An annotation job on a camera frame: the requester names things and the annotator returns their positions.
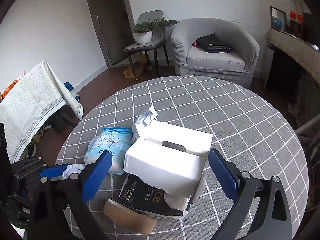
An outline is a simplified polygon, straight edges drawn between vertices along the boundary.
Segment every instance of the white wall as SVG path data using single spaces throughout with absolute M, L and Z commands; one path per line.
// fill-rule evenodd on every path
M 105 66 L 87 0 L 14 2 L 0 24 L 0 92 L 43 59 L 74 86 Z
M 270 6 L 287 12 L 288 18 L 293 9 L 293 0 L 130 0 L 130 4 L 136 22 L 140 14 L 153 10 L 162 10 L 166 19 L 209 17 L 239 22 L 260 45 L 258 70 L 264 57 L 264 35 L 270 28 Z M 171 47 L 169 50 L 169 57 L 173 58 Z M 159 57 L 164 58 L 161 49 L 159 52 Z

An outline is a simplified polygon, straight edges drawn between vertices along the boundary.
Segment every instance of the blue gripper pad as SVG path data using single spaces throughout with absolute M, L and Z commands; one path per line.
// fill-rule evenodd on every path
M 112 165 L 112 154 L 109 151 L 103 151 L 95 162 L 95 168 L 82 183 L 82 200 L 87 203 L 96 195 L 101 183 L 108 174 Z
M 40 173 L 40 177 L 47 177 L 49 179 L 61 176 L 64 172 L 64 170 L 67 168 L 69 164 L 63 164 L 63 165 L 55 165 L 52 167 L 44 168 L 42 172 Z
M 220 155 L 218 155 L 216 152 L 216 149 L 212 149 L 209 152 L 208 161 L 209 165 L 213 171 L 213 173 L 216 175 L 223 192 L 226 194 L 227 198 L 230 198 L 233 200 L 233 202 L 236 202 L 238 196 L 237 196 L 237 182 L 236 179 L 233 177 L 233 175 L 229 172 L 229 169 L 225 166 L 223 161 L 220 160 Z

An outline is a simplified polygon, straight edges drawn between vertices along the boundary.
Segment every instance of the cardboard box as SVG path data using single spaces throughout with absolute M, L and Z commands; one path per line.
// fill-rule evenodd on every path
M 144 66 L 137 66 L 137 67 L 135 66 L 134 69 L 135 69 L 136 75 L 138 77 L 143 73 L 145 67 Z M 123 73 L 124 73 L 125 78 L 134 78 L 134 74 L 133 74 L 131 67 L 128 67 Z
M 144 72 L 147 62 L 148 60 L 145 54 L 141 54 L 137 56 L 137 63 L 134 64 L 134 69 L 136 71 L 137 77 L 139 77 Z M 134 74 L 131 66 L 126 68 L 126 70 L 123 73 L 125 78 L 134 78 Z
M 152 121 L 127 150 L 124 171 L 166 193 L 189 198 L 197 188 L 211 147 L 212 134 Z M 185 152 L 163 146 L 170 142 Z
M 157 220 L 138 214 L 111 199 L 106 201 L 103 213 L 107 215 L 111 221 L 123 228 L 143 235 L 150 235 L 157 222 Z

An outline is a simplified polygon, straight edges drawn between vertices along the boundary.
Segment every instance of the table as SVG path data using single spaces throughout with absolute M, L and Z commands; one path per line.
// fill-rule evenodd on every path
M 230 82 L 200 76 L 158 78 L 117 92 L 93 109 L 70 134 L 57 163 L 82 163 L 89 141 L 104 127 L 128 127 L 149 106 L 157 120 L 213 133 L 212 148 L 234 162 L 240 171 L 256 178 L 280 177 L 288 198 L 292 235 L 306 208 L 308 169 L 302 147 L 284 117 L 253 92 Z M 227 199 L 212 173 L 199 199 L 183 220 L 156 217 L 153 233 L 134 234 L 114 224 L 102 213 L 107 198 L 117 199 L 126 175 L 108 175 L 89 208 L 110 239 L 210 239 L 223 222 L 233 202 Z M 239 237 L 252 222 L 258 200 L 252 203 Z M 66 217 L 72 232 L 80 235 L 70 210 Z

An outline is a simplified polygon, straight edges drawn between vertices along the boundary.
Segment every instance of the screw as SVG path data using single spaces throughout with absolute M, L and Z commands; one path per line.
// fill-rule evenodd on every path
M 41 182 L 41 183 L 46 183 L 46 182 L 47 182 L 47 180 L 48 180 L 48 178 L 47 178 L 47 177 L 43 177 L 43 178 L 41 178 L 40 182 Z
M 242 172 L 242 177 L 244 177 L 244 178 L 246 178 L 246 179 L 248 179 L 248 178 L 250 178 L 250 173 L 248 173 L 248 172 Z
M 279 177 L 277 177 L 277 176 L 273 176 L 272 179 L 273 179 L 273 181 L 276 182 L 276 183 L 280 182 L 280 179 L 279 179 Z
M 78 179 L 78 177 L 79 177 L 79 174 L 78 174 L 78 173 L 72 173 L 72 174 L 70 175 L 70 179 L 72 179 L 72 180 Z

